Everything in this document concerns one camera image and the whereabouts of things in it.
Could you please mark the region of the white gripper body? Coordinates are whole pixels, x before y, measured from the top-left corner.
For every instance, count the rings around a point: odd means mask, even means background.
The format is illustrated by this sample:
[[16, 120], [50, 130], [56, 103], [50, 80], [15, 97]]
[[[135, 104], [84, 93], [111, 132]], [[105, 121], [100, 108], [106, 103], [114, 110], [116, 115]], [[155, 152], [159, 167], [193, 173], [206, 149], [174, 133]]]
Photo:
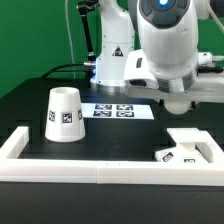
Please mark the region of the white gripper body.
[[210, 52], [200, 52], [199, 74], [194, 84], [179, 93], [159, 89], [159, 82], [148, 71], [146, 57], [142, 50], [128, 55], [124, 72], [125, 93], [129, 97], [154, 100], [176, 100], [193, 102], [224, 102], [224, 68], [214, 63], [224, 60], [224, 56], [213, 56]]

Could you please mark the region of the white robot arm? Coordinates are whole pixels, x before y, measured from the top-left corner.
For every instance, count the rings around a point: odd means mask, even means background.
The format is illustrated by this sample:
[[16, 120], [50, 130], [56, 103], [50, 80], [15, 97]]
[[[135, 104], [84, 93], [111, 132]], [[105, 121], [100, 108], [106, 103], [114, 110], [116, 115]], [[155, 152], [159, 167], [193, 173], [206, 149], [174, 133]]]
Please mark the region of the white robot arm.
[[198, 8], [203, 0], [99, 0], [102, 51], [93, 88], [134, 98], [224, 103], [224, 72], [205, 65], [219, 57], [200, 52]]

